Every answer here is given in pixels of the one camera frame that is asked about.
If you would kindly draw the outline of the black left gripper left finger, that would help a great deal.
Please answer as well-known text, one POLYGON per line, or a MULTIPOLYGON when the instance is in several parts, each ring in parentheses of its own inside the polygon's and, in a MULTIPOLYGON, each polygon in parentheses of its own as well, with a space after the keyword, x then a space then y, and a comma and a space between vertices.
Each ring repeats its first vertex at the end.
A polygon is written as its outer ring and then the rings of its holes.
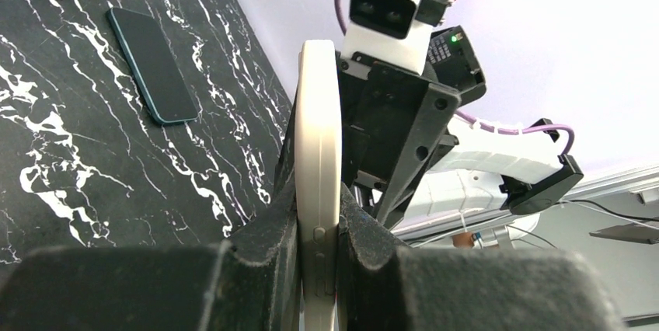
POLYGON ((295 238, 279 198, 214 246, 45 246, 2 287, 1 328, 295 330, 295 238))

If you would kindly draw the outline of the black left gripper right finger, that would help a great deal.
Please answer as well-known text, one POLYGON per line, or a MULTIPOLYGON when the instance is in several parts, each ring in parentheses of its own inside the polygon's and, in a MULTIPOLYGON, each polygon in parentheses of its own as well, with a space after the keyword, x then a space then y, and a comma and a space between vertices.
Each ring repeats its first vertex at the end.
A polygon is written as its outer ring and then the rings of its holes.
POLYGON ((340 194, 342 330, 623 330, 578 255, 557 249, 408 246, 340 194))

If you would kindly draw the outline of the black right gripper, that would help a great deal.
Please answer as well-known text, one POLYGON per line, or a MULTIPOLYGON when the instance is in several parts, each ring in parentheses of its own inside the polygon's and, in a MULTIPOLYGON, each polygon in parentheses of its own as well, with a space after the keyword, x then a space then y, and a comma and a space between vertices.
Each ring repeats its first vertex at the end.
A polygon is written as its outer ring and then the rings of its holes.
POLYGON ((461 93, 440 83, 430 63, 418 75, 363 54, 336 62, 342 180, 348 187, 381 192, 367 212, 392 228, 431 166, 461 93))

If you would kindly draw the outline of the phone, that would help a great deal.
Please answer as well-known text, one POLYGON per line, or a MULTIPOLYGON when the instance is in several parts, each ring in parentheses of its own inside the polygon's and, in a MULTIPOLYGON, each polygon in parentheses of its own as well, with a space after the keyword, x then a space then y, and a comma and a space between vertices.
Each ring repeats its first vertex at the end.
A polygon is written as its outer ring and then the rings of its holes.
POLYGON ((106 17, 153 120, 161 125, 196 120, 199 110, 159 23, 117 7, 109 9, 106 17))
POLYGON ((330 40, 307 40, 299 54, 294 147, 304 327, 332 330, 342 123, 335 50, 330 40))

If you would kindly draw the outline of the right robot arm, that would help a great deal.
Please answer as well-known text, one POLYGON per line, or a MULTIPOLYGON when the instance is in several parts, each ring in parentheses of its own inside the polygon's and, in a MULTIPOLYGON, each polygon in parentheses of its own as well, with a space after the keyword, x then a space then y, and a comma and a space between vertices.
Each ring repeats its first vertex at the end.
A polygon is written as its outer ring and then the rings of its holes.
POLYGON ((369 214, 386 228, 442 211, 536 214, 583 172, 541 119, 507 129, 459 113, 486 82, 463 28, 415 26, 404 39, 348 27, 337 53, 343 115, 342 180, 378 190, 369 214))

